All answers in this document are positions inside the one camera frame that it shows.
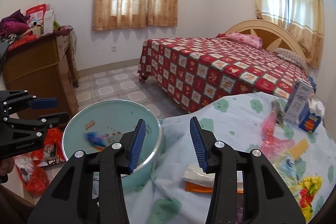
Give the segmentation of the colourful printed plastic bag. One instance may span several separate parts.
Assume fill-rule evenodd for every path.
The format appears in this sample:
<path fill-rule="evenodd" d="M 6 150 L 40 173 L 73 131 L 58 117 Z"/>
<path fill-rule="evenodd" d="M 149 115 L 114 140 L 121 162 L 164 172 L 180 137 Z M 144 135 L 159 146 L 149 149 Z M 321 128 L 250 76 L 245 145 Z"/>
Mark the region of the colourful printed plastic bag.
<path fill-rule="evenodd" d="M 273 166 L 280 177 L 284 180 L 288 188 L 298 186 L 298 176 L 296 174 L 294 159 L 290 152 L 286 151 L 281 156 L 279 156 L 273 162 Z"/>

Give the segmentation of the pink plastic bag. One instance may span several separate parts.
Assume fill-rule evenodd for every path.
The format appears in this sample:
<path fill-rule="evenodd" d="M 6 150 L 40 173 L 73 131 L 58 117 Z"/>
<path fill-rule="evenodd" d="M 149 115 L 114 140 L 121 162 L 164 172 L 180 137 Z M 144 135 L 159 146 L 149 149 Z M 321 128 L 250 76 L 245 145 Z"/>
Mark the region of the pink plastic bag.
<path fill-rule="evenodd" d="M 276 118 L 276 112 L 272 111 L 261 124 L 262 145 L 260 150 L 270 161 L 294 146 L 293 140 L 282 140 L 275 137 Z"/>

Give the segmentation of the yellow sponge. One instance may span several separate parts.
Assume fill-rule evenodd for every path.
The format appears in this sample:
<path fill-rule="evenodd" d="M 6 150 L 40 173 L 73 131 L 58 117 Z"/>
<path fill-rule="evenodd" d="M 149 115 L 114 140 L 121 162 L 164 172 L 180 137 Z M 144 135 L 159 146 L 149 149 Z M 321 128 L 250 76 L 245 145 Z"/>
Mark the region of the yellow sponge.
<path fill-rule="evenodd" d="M 296 161 L 306 150 L 309 148 L 309 144 L 306 139 L 302 139 L 299 143 L 288 149 L 291 157 Z"/>

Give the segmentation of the white orange packet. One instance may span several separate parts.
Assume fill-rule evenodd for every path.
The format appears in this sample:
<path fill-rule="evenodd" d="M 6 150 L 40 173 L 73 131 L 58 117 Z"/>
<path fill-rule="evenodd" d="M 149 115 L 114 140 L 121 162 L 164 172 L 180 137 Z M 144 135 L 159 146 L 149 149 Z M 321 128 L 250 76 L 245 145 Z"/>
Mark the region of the white orange packet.
<path fill-rule="evenodd" d="M 206 174 L 196 165 L 188 165 L 182 175 L 185 191 L 193 193 L 212 193 L 215 174 Z"/>

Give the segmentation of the teal trash bin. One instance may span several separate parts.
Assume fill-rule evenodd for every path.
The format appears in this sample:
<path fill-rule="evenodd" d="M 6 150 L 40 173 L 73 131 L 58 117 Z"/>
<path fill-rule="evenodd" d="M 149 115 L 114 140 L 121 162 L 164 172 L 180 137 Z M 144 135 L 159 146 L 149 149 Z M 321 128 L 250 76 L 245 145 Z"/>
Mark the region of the teal trash bin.
<path fill-rule="evenodd" d="M 141 190 L 156 165 L 163 133 L 158 118 L 145 106 L 127 100 L 98 102 L 79 111 L 67 124 L 62 151 L 68 160 L 76 151 L 102 151 L 119 142 L 124 133 L 135 129 L 138 120 L 146 123 L 146 135 L 138 167 L 130 176 L 122 176 L 123 189 Z"/>

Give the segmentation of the brown wooden cabinet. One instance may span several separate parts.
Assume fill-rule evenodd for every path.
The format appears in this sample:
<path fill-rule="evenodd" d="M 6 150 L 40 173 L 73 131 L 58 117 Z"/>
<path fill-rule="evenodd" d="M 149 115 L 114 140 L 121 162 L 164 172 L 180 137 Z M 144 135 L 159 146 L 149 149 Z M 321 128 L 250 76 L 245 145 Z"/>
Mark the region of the brown wooden cabinet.
<path fill-rule="evenodd" d="M 22 119 L 67 112 L 78 112 L 74 85 L 78 83 L 69 29 L 54 31 L 8 50 L 2 76 L 8 90 L 27 90 L 41 98 L 57 98 L 54 109 L 26 109 L 18 112 Z"/>

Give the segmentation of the magenta clothes pile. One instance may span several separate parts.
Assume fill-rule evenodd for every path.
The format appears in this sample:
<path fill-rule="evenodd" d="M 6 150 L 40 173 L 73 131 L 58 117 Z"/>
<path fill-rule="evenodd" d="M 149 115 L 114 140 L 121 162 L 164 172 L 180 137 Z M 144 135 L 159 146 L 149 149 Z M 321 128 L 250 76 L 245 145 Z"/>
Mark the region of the magenta clothes pile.
<path fill-rule="evenodd" d="M 30 15 L 23 15 L 21 10 L 17 10 L 10 16 L 1 20 L 0 35 L 7 38 L 11 34 L 21 35 L 29 29 L 27 24 Z"/>

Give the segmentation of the cloud pattern tablecloth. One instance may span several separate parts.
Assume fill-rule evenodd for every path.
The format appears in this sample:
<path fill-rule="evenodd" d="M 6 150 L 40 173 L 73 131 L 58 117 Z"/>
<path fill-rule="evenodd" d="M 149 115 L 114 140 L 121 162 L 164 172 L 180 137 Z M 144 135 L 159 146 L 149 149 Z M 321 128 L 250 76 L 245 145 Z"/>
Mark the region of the cloud pattern tablecloth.
<path fill-rule="evenodd" d="M 226 96 L 189 115 L 162 122 L 163 142 L 145 186 L 126 192 L 130 223 L 316 223 L 335 191 L 335 142 L 323 126 L 309 135 L 297 125 L 276 126 L 274 135 L 306 139 L 294 161 L 298 186 L 288 188 L 260 150 L 261 124 L 272 101 L 263 92 Z M 188 165 L 215 174 L 212 193 L 185 191 Z"/>

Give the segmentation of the dark snack wrapper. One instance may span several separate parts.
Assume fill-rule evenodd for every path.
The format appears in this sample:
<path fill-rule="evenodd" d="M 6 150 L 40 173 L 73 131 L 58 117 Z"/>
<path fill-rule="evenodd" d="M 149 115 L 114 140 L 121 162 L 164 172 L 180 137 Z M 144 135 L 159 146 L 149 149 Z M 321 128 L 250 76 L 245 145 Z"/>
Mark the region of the dark snack wrapper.
<path fill-rule="evenodd" d="M 272 103 L 272 111 L 275 113 L 276 116 L 276 124 L 281 128 L 284 127 L 284 114 L 281 108 L 280 103 L 277 100 L 273 100 Z"/>

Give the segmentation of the blue look carton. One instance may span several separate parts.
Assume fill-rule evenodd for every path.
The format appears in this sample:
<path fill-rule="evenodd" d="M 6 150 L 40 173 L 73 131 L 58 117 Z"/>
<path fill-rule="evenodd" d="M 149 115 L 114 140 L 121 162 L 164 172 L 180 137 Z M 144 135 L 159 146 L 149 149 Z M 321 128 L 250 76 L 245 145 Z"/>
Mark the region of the blue look carton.
<path fill-rule="evenodd" d="M 325 106 L 321 101 L 308 100 L 298 119 L 302 131 L 313 134 L 325 115 Z"/>

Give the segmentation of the red white box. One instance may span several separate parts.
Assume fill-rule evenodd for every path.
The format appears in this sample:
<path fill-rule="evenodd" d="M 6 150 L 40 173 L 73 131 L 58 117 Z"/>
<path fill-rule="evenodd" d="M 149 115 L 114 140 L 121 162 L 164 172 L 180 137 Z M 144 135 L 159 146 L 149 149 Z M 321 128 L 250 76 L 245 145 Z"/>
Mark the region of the red white box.
<path fill-rule="evenodd" d="M 42 26 L 44 34 L 50 34 L 54 31 L 55 5 L 53 3 L 41 4 L 26 10 L 29 15 L 27 24 L 30 28 Z"/>

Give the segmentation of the grey milk carton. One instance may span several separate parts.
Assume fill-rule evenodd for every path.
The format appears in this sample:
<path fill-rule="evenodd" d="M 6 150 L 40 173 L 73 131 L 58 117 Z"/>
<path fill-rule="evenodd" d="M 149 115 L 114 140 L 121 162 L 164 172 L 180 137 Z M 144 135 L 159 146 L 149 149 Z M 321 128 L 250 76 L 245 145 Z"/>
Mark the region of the grey milk carton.
<path fill-rule="evenodd" d="M 284 108 L 284 121 L 295 124 L 312 94 L 313 87 L 310 83 L 301 79 L 297 80 Z"/>

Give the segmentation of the bed with red quilt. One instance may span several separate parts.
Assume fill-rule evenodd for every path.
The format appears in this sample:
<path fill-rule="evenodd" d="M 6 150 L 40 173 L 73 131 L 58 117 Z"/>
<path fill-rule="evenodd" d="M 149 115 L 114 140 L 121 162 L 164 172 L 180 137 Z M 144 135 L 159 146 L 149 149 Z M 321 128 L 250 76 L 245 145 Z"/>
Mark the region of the bed with red quilt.
<path fill-rule="evenodd" d="M 271 51 L 225 38 L 149 39 L 139 80 L 153 77 L 181 108 L 195 112 L 224 96 L 264 92 L 287 99 L 307 75 Z"/>

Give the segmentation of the striped pillow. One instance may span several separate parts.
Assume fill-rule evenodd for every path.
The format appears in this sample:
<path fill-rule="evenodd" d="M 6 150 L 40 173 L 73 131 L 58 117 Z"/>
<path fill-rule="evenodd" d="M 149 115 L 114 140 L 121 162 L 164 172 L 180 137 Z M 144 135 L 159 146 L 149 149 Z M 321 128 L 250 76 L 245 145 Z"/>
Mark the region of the striped pillow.
<path fill-rule="evenodd" d="M 297 67 L 301 68 L 304 70 L 306 68 L 306 61 L 297 53 L 284 49 L 284 48 L 277 48 L 274 53 L 282 58 L 285 61 L 288 61 Z"/>

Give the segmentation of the pink pillow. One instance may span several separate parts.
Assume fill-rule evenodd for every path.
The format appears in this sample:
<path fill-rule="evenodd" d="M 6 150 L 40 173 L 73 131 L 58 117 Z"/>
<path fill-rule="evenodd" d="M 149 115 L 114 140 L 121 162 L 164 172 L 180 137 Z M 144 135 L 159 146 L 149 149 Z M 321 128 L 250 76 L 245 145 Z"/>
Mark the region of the pink pillow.
<path fill-rule="evenodd" d="M 232 32 L 226 34 L 228 40 L 232 40 L 238 43 L 244 43 L 248 46 L 254 47 L 258 50 L 262 49 L 263 41 L 260 37 L 254 35 L 241 34 L 237 32 Z"/>

